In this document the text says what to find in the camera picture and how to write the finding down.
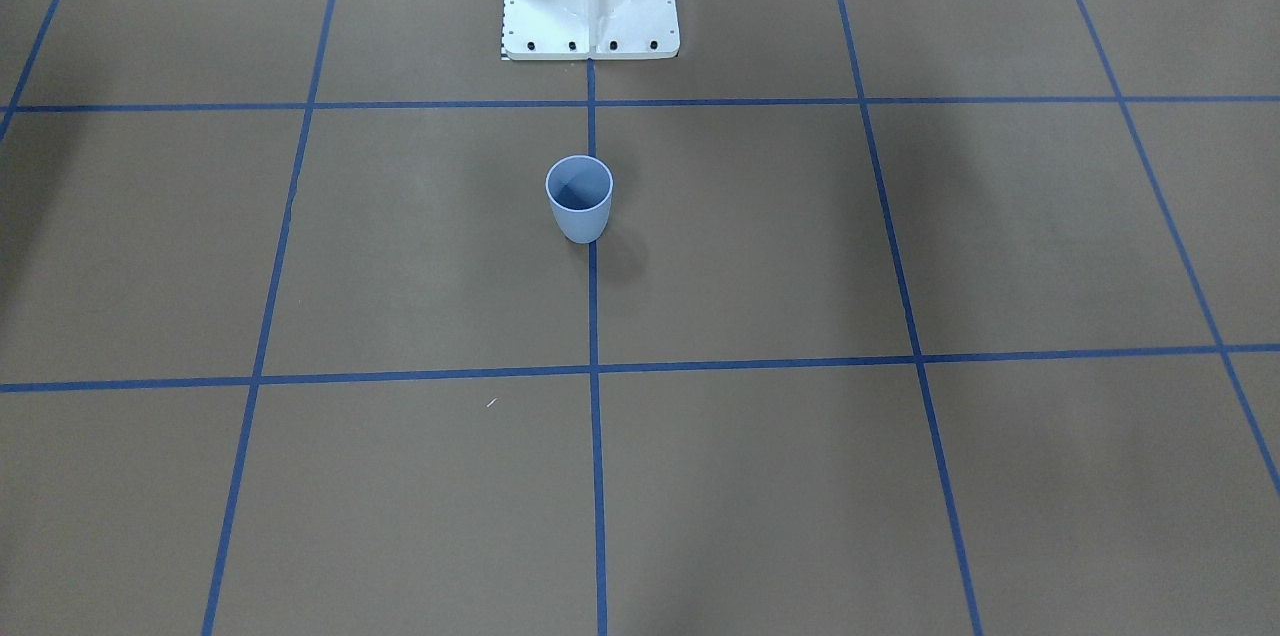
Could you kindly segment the blue plastic cup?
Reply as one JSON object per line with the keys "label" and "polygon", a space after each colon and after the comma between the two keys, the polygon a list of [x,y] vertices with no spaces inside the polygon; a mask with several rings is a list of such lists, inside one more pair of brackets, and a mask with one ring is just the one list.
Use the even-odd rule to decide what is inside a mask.
{"label": "blue plastic cup", "polygon": [[590,244],[603,235],[614,195],[614,177],[605,163],[582,154],[562,157],[547,171],[544,189],[567,241]]}

